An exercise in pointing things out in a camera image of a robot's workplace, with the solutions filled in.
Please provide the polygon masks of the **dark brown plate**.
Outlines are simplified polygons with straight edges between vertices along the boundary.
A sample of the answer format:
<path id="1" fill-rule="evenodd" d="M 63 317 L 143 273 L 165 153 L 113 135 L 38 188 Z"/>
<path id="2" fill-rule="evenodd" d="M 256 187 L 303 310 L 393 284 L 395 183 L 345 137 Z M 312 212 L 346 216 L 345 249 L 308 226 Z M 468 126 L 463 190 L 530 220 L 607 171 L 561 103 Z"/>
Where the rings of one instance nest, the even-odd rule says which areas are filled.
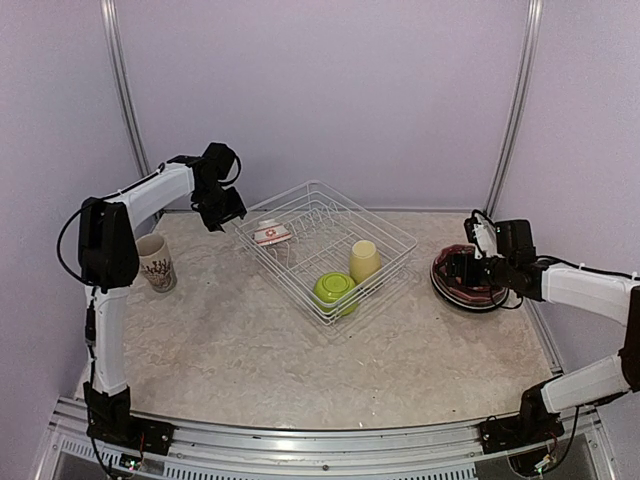
<path id="1" fill-rule="evenodd" d="M 430 278 L 442 297 L 468 308 L 492 306 L 508 297 L 507 288 L 489 284 L 472 245 L 454 244 L 442 249 L 432 263 Z"/>

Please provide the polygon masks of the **black striped rim plate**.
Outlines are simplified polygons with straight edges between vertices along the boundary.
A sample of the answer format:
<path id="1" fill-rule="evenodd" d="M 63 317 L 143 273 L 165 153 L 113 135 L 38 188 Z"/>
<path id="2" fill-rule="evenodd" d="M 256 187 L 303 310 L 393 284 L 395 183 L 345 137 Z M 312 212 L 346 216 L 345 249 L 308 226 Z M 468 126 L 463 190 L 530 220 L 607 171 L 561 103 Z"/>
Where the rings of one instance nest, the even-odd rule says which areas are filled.
<path id="1" fill-rule="evenodd" d="M 461 277 L 450 276 L 444 266 L 431 267 L 430 280 L 437 295 L 459 310 L 471 313 L 488 313 L 503 306 L 509 290 L 502 287 L 467 285 Z"/>

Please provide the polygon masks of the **white bowl red pattern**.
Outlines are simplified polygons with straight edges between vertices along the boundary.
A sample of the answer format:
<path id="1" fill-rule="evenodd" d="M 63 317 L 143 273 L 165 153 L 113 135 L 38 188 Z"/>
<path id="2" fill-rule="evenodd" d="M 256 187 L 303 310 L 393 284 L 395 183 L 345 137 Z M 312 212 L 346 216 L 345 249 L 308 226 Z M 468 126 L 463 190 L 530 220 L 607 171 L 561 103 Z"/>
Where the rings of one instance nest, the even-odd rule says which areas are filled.
<path id="1" fill-rule="evenodd" d="M 292 234 L 284 224 L 274 219 L 259 221 L 253 233 L 253 240 L 259 246 L 274 245 L 291 237 Z"/>

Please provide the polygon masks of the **white floral mug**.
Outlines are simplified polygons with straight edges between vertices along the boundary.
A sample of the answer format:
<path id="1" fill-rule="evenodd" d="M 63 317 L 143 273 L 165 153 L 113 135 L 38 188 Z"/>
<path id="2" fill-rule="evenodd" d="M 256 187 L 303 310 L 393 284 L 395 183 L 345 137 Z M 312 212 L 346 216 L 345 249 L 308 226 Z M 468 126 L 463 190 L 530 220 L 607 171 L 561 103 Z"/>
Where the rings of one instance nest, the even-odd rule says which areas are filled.
<path id="1" fill-rule="evenodd" d="M 171 291 L 177 283 L 170 250 L 166 239 L 159 234 L 148 234 L 136 241 L 140 273 L 158 293 Z"/>

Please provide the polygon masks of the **yellow mug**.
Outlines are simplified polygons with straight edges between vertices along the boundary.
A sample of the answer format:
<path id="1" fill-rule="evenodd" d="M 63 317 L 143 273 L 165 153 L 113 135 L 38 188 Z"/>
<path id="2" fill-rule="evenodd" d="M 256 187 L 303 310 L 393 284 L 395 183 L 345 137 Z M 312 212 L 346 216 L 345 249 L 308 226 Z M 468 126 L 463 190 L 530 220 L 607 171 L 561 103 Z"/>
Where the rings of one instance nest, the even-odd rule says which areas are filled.
<path id="1" fill-rule="evenodd" d="M 381 258 L 376 245 L 369 240 L 353 244 L 349 258 L 350 276 L 361 284 L 381 268 Z"/>

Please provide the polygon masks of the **lime green bowl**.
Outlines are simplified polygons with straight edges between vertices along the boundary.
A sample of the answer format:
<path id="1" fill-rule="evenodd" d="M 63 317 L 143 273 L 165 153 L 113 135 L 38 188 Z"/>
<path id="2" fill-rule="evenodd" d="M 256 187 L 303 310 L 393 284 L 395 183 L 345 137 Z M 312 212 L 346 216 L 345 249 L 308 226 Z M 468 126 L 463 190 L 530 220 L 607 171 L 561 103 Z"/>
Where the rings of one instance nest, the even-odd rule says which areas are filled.
<path id="1" fill-rule="evenodd" d="M 349 275 L 329 272 L 316 281 L 312 300 L 327 315 L 346 316 L 359 306 L 355 288 L 356 283 Z"/>

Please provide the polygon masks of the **pink polka dot plate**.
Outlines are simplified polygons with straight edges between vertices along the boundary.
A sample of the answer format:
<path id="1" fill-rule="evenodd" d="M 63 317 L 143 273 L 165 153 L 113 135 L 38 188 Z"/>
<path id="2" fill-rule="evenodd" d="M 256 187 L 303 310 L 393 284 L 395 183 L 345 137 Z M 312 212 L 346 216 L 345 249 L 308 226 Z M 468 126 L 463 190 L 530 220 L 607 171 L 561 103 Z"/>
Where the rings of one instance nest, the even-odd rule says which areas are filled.
<path id="1" fill-rule="evenodd" d="M 450 303 L 471 309 L 483 309 L 502 304 L 509 296 L 508 290 L 496 287 L 450 288 L 444 283 L 445 275 L 439 270 L 430 273 L 435 290 Z"/>

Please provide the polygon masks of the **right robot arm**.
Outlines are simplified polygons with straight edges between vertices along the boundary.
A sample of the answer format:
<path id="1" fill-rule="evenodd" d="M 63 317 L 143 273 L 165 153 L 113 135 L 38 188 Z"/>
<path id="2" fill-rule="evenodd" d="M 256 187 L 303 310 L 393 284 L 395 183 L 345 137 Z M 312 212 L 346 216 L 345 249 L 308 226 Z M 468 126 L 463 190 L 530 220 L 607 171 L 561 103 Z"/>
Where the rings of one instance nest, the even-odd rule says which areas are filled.
<path id="1" fill-rule="evenodd" d="M 639 279 L 574 267 L 549 257 L 517 263 L 500 256 L 454 253 L 444 261 L 444 284 L 505 288 L 522 298 L 565 305 L 599 315 L 625 328 L 621 349 L 599 361 L 526 390 L 511 433 L 535 442 L 551 422 L 572 407 L 607 403 L 639 391 Z"/>

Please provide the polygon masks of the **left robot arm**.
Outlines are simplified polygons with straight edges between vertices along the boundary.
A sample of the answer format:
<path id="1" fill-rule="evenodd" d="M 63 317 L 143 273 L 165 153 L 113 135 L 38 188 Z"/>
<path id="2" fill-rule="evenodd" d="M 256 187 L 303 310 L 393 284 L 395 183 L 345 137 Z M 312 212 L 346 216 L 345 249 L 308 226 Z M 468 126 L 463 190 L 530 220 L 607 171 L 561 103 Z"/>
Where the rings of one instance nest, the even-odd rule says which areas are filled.
<path id="1" fill-rule="evenodd" d="M 86 287 L 85 340 L 90 378 L 84 383 L 89 425 L 121 445 L 140 434 L 130 414 L 124 372 L 124 316 L 130 287 L 140 269 L 135 230 L 174 201 L 187 197 L 211 232 L 244 217 L 234 187 L 239 156 L 226 144 L 211 143 L 199 156 L 178 155 L 153 173 L 110 195 L 87 198 L 79 211 L 78 262 Z"/>

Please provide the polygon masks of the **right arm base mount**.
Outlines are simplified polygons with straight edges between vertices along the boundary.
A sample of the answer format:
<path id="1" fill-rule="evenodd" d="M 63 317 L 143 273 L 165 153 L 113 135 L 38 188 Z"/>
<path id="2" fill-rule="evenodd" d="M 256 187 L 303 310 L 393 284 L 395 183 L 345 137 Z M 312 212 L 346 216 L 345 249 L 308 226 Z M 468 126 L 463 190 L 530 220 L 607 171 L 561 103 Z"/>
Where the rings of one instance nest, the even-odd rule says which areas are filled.
<path id="1" fill-rule="evenodd" d="M 565 433 L 558 414 L 542 420 L 523 419 L 520 414 L 506 417 L 488 417 L 478 425 L 484 454 L 534 445 L 553 440 Z"/>

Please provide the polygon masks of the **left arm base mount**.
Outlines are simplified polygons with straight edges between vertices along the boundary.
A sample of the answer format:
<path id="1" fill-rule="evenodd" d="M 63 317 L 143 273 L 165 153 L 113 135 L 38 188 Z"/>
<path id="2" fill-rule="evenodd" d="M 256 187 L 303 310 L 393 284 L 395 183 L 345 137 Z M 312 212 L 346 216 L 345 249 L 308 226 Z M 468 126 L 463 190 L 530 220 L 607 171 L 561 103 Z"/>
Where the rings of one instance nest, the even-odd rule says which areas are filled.
<path id="1" fill-rule="evenodd" d="M 117 421 L 91 419 L 87 435 L 130 450 L 167 456 L 175 429 L 167 422 L 129 416 Z"/>

